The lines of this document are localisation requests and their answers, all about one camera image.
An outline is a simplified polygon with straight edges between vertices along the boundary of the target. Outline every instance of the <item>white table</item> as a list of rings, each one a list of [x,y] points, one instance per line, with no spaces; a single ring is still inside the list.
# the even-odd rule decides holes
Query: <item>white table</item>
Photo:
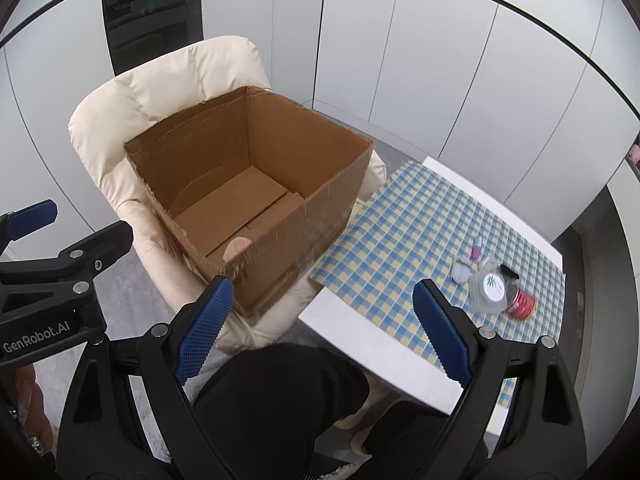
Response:
[[[503,204],[431,157],[423,165],[478,200],[562,270],[562,255]],[[462,393],[462,387],[456,381],[449,379],[442,370],[380,330],[329,289],[323,288],[298,319],[363,368],[402,393],[441,412],[450,414],[453,411]],[[496,405],[487,431],[500,434],[506,416],[507,409]]]

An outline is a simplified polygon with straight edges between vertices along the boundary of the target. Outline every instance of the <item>open brown box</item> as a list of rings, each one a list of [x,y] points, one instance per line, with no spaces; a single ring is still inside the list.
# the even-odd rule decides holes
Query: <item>open brown box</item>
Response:
[[[207,280],[233,279],[236,307],[255,318],[344,229],[372,142],[242,87],[165,118],[125,151],[184,253]],[[250,245],[225,258],[239,237]]]

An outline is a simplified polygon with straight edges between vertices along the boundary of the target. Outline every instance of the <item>blue gripper pad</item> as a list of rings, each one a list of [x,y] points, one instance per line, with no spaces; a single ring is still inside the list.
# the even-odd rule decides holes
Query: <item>blue gripper pad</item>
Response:
[[[463,388],[469,386],[473,374],[469,366],[466,343],[422,282],[414,286],[414,312],[429,337],[447,377],[458,381]]]
[[[223,278],[178,345],[174,378],[181,386],[188,378],[200,373],[233,304],[233,285]]]
[[[53,200],[45,200],[11,213],[6,221],[4,236],[7,240],[16,241],[44,226],[53,224],[58,216],[58,206]]]

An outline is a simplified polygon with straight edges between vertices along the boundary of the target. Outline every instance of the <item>round white sticker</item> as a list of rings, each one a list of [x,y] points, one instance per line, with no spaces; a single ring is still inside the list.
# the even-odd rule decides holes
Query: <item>round white sticker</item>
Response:
[[[484,294],[489,301],[494,303],[504,298],[504,282],[500,276],[494,273],[489,273],[482,280],[482,286],[484,286]]]

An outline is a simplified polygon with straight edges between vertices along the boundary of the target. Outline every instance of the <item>blue and yellow checkered cloth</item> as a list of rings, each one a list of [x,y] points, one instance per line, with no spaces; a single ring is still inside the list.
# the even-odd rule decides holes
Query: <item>blue and yellow checkered cloth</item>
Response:
[[[468,286],[449,276],[453,258],[471,254],[476,235],[492,254],[520,274],[520,286],[538,300],[526,320],[508,314],[470,312]],[[355,216],[312,269],[329,288],[367,319],[428,362],[440,362],[412,310],[415,283],[431,278],[476,326],[500,336],[535,342],[558,340],[564,274],[513,228],[447,179],[416,162],[397,170]],[[498,403],[507,406],[515,381],[504,381]]]

